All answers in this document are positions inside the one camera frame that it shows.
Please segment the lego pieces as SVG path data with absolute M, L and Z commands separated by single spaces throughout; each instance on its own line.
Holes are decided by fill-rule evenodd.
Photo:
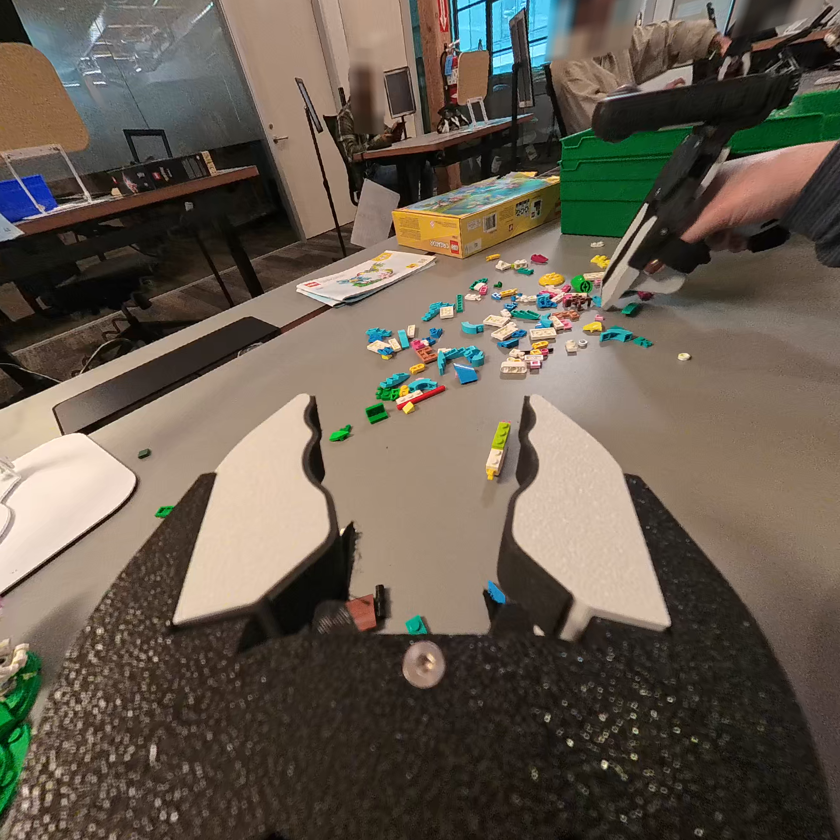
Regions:
M 353 523 L 357 533 L 350 594 L 383 582 L 392 633 L 403 618 L 409 634 L 472 633 L 485 625 L 480 591 L 488 583 L 491 606 L 513 604 L 524 615 L 524 632 L 542 635 L 502 591 L 497 561 L 518 488 L 518 432 L 528 396 L 512 383 L 535 385 L 532 371 L 544 358 L 491 351 L 478 365 L 481 348 L 433 346 L 437 360 L 425 371 L 387 371 L 377 391 L 398 394 L 395 401 L 384 405 L 377 397 L 360 409 L 359 400 L 373 393 L 370 376 L 355 388 L 359 366 L 319 365 L 318 352 L 339 351 L 337 343 L 295 348 L 303 352 L 298 364 L 291 346 L 271 341 L 178 389 L 185 419 L 168 421 L 164 431 L 201 450 L 209 465 L 294 396 L 316 396 L 323 485 L 339 525 Z M 499 422 L 509 422 L 511 433 L 500 476 L 488 480 L 485 465 Z M 211 485 L 219 463 L 200 470 Z

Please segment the wooden pillar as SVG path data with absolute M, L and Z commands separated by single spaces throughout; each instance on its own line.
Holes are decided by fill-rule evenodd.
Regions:
M 438 137 L 437 124 L 440 110 L 447 103 L 447 87 L 441 70 L 441 56 L 452 41 L 449 2 L 416 2 L 423 68 L 425 73 L 427 107 L 429 110 L 430 129 L 433 138 Z

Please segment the thin black computer monitor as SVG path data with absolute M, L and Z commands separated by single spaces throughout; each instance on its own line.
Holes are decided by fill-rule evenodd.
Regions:
M 511 101 L 521 111 L 533 105 L 529 14 L 526 6 L 509 20 L 509 35 L 512 51 Z

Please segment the small lime white lego subassembly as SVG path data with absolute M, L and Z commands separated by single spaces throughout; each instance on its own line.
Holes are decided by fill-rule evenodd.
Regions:
M 486 459 L 485 472 L 488 480 L 494 480 L 501 475 L 510 433 L 511 424 L 509 422 L 499 422 Z

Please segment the colourful lego flower model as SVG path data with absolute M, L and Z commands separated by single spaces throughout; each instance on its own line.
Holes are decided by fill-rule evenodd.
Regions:
M 42 662 L 27 644 L 1 643 L 1 814 L 17 791 L 31 739 L 29 714 L 41 687 Z

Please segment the black rectangular table panel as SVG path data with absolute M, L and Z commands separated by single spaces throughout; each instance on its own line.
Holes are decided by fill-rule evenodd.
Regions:
M 257 318 L 229 323 L 58 403 L 53 414 L 59 431 L 92 433 L 278 336 L 280 328 Z

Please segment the stack of green plastic bins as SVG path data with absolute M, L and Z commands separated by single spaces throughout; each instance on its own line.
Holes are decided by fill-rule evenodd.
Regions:
M 620 143 L 591 130 L 563 138 L 560 224 L 567 235 L 621 238 L 690 127 L 638 133 Z M 736 133 L 729 159 L 839 137 L 839 90 L 802 93 L 759 126 Z

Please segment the wooden top desk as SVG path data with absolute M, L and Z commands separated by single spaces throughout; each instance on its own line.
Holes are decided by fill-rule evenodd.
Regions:
M 351 160 L 355 165 L 379 161 L 395 166 L 401 203 L 412 205 L 423 197 L 419 176 L 426 162 L 432 166 L 446 168 L 469 158 L 479 157 L 481 177 L 486 180 L 490 177 L 494 150 L 510 145 L 511 152 L 515 154 L 515 130 L 523 129 L 535 120 L 535 116 L 527 112 L 517 121 L 506 117 L 481 122 L 454 132 L 423 133 L 396 141 L 383 149 L 357 153 Z
M 105 196 L 92 203 L 69 203 L 60 206 L 54 212 L 28 217 L 17 225 L 20 235 L 2 243 L 2 284 L 11 284 L 72 261 L 138 243 L 145 238 L 163 236 L 174 226 L 183 224 L 198 231 L 207 225 L 217 224 L 248 294 L 257 298 L 263 295 L 265 290 L 246 254 L 238 231 L 230 221 L 227 200 L 212 199 L 210 195 L 231 190 L 240 183 L 258 178 L 257 167 L 237 167 L 192 181 L 167 185 L 153 192 L 120 197 Z M 20 250 L 21 243 L 27 238 L 58 235 L 85 224 L 105 223 L 172 203 L 178 207 L 182 207 L 184 203 L 193 203 L 194 209 L 186 213 L 184 222 L 176 221 L 170 224 L 162 211 L 154 211 L 150 220 L 131 227 L 117 228 L 99 237 L 87 238 L 37 254 Z

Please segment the white base acrylic stand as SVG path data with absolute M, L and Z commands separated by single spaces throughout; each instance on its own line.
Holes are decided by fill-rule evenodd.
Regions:
M 137 485 L 129 467 L 84 434 L 2 458 L 1 593 L 105 522 Z

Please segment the blue box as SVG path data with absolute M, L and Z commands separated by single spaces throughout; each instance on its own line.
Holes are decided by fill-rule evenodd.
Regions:
M 48 214 L 57 209 L 54 198 L 42 175 L 29 175 L 23 182 L 1 181 L 1 215 L 15 224 L 26 218 Z

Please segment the lego instruction booklet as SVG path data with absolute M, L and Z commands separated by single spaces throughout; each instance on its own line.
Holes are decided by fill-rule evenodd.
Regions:
M 297 284 L 296 292 L 330 308 L 351 305 L 425 270 L 435 255 L 386 250 L 338 273 Z

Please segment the black office chair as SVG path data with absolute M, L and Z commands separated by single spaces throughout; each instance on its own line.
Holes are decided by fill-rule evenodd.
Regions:
M 164 337 L 166 322 L 143 321 L 131 308 L 149 309 L 144 282 L 153 276 L 158 260 L 140 253 L 101 260 L 71 274 L 41 296 L 49 310 L 66 314 L 117 312 L 117 324 L 103 334 L 108 348 L 149 344 Z

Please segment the person's right forearm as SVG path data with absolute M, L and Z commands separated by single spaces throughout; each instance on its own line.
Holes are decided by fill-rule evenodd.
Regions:
M 814 245 L 822 265 L 839 267 L 839 143 L 805 184 L 784 225 Z

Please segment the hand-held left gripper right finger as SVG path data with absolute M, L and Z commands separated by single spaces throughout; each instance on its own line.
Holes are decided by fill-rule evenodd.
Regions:
M 669 609 L 621 466 L 540 395 L 523 399 L 497 578 L 531 628 L 566 642 L 594 619 L 661 633 Z

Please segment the white door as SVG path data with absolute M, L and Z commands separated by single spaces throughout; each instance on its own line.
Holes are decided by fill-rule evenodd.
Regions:
M 349 51 L 337 1 L 223 1 L 220 8 L 275 167 L 287 214 L 301 239 L 333 225 L 318 160 L 339 221 L 354 219 L 343 159 L 329 131 L 312 144 L 303 82 L 313 114 L 338 112 L 348 91 Z

